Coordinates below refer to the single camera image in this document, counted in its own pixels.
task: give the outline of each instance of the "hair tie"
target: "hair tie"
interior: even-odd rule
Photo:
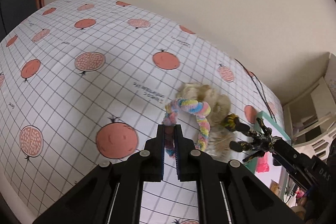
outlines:
[[[204,151],[208,144],[210,125],[205,118],[209,115],[211,108],[207,102],[198,102],[192,99],[175,99],[165,106],[166,113],[163,119],[165,126],[176,125],[177,113],[179,110],[194,114],[199,124],[199,135],[197,149]],[[165,134],[165,150],[170,157],[175,156],[174,138],[172,134]]]

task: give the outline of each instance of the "black cable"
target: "black cable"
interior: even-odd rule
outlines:
[[[4,30],[5,30],[5,33],[6,33],[6,35],[8,35],[8,32],[7,32],[7,30],[6,30],[6,26],[5,26],[5,22],[4,22],[4,20],[3,20],[2,8],[1,8],[1,1],[0,1],[0,17],[1,17],[2,25],[3,25],[3,28],[4,28]]]
[[[261,89],[262,89],[262,93],[263,95],[261,94],[259,88],[258,88],[258,85],[256,84],[256,82],[254,81],[253,79],[253,76],[251,76],[249,74],[249,71],[247,70],[247,68],[244,67],[244,65],[242,63],[240,63],[237,59],[235,59],[243,68],[244,70],[246,71],[247,75],[249,75],[249,77],[251,78],[252,82],[254,83],[255,87],[257,88],[257,91],[259,92],[259,95],[261,97],[261,99],[263,100],[265,106],[267,107],[267,110],[269,112],[269,115],[271,116],[271,118],[277,123],[277,119],[275,118],[275,115],[274,113],[272,112],[271,108],[269,107],[268,103],[267,103],[267,99],[266,99],[266,95],[265,95],[265,91],[264,91],[264,88],[263,88],[263,85],[262,83],[260,82],[260,80],[258,79],[258,77],[254,74],[254,76],[258,79],[258,82],[260,83],[261,85]]]

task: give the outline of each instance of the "pastel multicolored scrunchie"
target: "pastel multicolored scrunchie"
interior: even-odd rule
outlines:
[[[211,108],[207,102],[198,102],[192,99],[176,99],[166,105],[166,114],[163,119],[165,126],[176,125],[177,113],[179,110],[194,114],[199,124],[199,135],[197,149],[204,151],[208,144],[210,125],[205,118],[209,115]],[[173,135],[165,134],[165,150],[170,157],[175,156]]]

